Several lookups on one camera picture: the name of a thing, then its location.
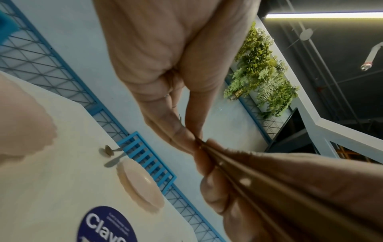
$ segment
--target floor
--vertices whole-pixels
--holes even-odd
[[[14,3],[128,132],[138,131],[145,138],[178,176],[175,181],[177,187],[229,241],[221,217],[205,204],[200,195],[202,177],[196,171],[192,157],[164,143],[144,124],[133,97],[116,78],[91,1],[14,0]],[[179,104],[182,116],[187,100],[188,91],[184,91]],[[223,146],[234,149],[263,151],[267,146],[241,103],[223,99],[223,95],[216,98],[203,132],[206,138],[215,138]]]

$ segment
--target potted plant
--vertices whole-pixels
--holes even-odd
[[[284,62],[271,56],[269,47],[273,43],[273,39],[253,23],[235,57],[237,69],[233,70],[232,82],[223,94],[231,100],[249,94],[265,118],[279,116],[297,97],[298,90],[286,80]]]

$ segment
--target fingernail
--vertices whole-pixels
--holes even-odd
[[[234,201],[234,204],[231,207],[230,215],[235,220],[241,219],[242,214],[241,214],[241,209],[239,208],[238,199]]]
[[[211,172],[206,179],[206,183],[209,187],[214,187],[214,172]]]

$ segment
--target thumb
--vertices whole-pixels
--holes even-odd
[[[217,142],[207,144],[244,163],[327,200],[383,228],[383,166],[332,159],[305,153],[257,153],[222,148]]]

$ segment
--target white table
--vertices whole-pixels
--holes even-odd
[[[103,166],[110,158],[98,151],[116,143],[81,105],[5,75],[52,116],[58,137],[43,151],[0,166],[1,241],[81,241],[76,238],[79,224],[97,206],[124,215],[138,241],[197,241],[193,228],[165,198],[156,213],[130,198],[116,169]]]

